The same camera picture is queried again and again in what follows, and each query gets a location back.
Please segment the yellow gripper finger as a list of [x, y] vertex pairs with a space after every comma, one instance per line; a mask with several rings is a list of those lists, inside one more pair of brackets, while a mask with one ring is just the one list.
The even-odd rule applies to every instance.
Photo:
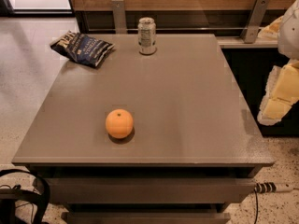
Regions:
[[290, 59], [283, 67], [273, 66], [257, 120], [271, 126], [280, 122], [299, 101], [299, 61]]
[[265, 39], [272, 39], [277, 40], [278, 39], [278, 31], [280, 24], [282, 22], [283, 17], [280, 16], [279, 18], [272, 21], [269, 25], [264, 27], [259, 33], [259, 38], [265, 38]]

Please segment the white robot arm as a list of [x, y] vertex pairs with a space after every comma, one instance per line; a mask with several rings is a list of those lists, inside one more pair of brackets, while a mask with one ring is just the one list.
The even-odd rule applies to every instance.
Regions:
[[267, 29], [278, 31], [278, 52], [289, 58], [282, 67], [273, 66], [260, 103], [258, 122], [272, 126], [281, 122], [299, 101], [299, 0]]

